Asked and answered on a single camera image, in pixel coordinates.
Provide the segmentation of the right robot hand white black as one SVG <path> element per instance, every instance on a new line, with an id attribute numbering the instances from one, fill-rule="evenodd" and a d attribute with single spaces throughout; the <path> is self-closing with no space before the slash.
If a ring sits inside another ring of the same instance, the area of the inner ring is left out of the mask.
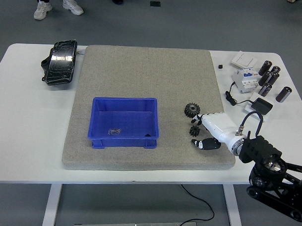
<path id="1" fill-rule="evenodd" d="M 212 137 L 203 140 L 193 139 L 191 142 L 200 150 L 216 150 L 224 143 L 229 151 L 238 156 L 246 136 L 226 113 L 197 114 L 192 118 L 192 123 L 198 121 L 210 132 Z"/>

